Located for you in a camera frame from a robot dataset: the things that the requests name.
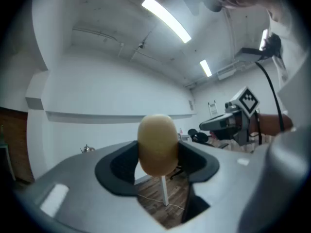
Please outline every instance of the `ceiling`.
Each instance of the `ceiling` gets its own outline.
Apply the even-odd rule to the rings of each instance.
[[[241,47],[258,48],[268,28],[264,9],[252,7],[211,12],[203,4],[193,16],[183,0],[156,0],[192,37],[183,41],[158,17],[141,6],[144,0],[80,0],[72,43],[151,68],[192,88],[206,82],[199,65],[206,59],[214,74],[234,62]]]

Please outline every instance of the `black wire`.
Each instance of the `black wire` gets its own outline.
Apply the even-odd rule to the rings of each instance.
[[[262,57],[260,57],[258,60],[257,60],[257,62],[258,61],[261,61],[261,60],[267,60],[267,59],[269,59],[270,57],[265,57],[265,56],[262,56]]]
[[[280,109],[280,105],[277,101],[277,98],[276,98],[276,93],[274,91],[274,88],[273,88],[273,84],[271,82],[271,79],[267,73],[267,71],[263,68],[263,66],[261,64],[259,64],[258,62],[255,62],[255,64],[263,71],[264,75],[266,75],[266,78],[269,82],[269,85],[270,85],[270,88],[272,90],[272,93],[273,93],[273,96],[274,96],[274,100],[276,101],[276,108],[277,108],[277,113],[278,113],[278,119],[279,119],[279,123],[280,123],[280,129],[281,131],[283,132],[284,131],[284,122],[283,122],[283,117],[282,117],[282,113],[281,113],[281,109]]]
[[[261,129],[260,129],[260,121],[259,121],[259,116],[257,111],[255,111],[255,118],[256,118],[256,122],[257,122],[257,126],[258,126],[258,137],[259,137],[259,145],[262,144],[262,135],[261,135]]]

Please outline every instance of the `ceiling light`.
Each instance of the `ceiling light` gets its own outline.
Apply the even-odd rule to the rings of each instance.
[[[155,14],[162,21],[164,21],[181,39],[184,43],[191,40],[190,35],[183,26],[171,15],[161,4],[155,0],[145,0],[142,6]]]
[[[262,38],[261,38],[261,43],[260,43],[260,47],[259,47],[259,50],[262,51],[263,50],[263,47],[265,45],[265,40],[267,39],[268,37],[268,30],[265,29],[263,32],[262,32]]]
[[[204,72],[206,73],[208,77],[212,76],[212,73],[210,72],[210,69],[208,67],[206,60],[201,61],[200,65],[202,66]]]

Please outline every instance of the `ceiling pipe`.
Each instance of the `ceiling pipe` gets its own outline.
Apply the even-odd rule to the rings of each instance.
[[[122,52],[122,50],[123,50],[123,48],[124,48],[124,43],[122,42],[121,44],[120,44],[120,46],[121,46],[121,48],[120,48],[120,51],[119,51],[119,53],[118,53],[118,58],[120,58],[120,54],[121,54],[121,52]]]
[[[134,53],[133,53],[133,55],[132,55],[132,57],[130,59],[130,62],[132,62],[132,60],[134,59],[136,53],[138,52],[138,49],[139,49],[139,47],[137,49],[135,49],[135,51],[134,51]]]
[[[111,40],[115,40],[116,42],[118,42],[118,40],[115,37],[110,36],[110,35],[105,34],[105,33],[97,32],[97,31],[92,31],[92,30],[88,30],[88,29],[76,28],[76,27],[73,27],[72,30],[100,35],[100,36],[103,36],[103,37],[106,37],[106,38],[109,38]]]

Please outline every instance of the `wooden floor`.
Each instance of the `wooden floor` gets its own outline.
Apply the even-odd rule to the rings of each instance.
[[[166,177],[169,203],[185,208],[188,194],[188,180],[185,173],[181,173],[175,176],[173,180],[170,180],[169,177],[172,174]],[[136,187],[138,189],[138,194],[157,201],[163,201],[159,178],[153,177],[136,185]],[[153,200],[147,200],[140,196],[138,197],[138,200],[145,210],[165,228],[170,229],[180,224],[184,211],[178,207],[172,205],[165,206],[162,202],[159,203]]]

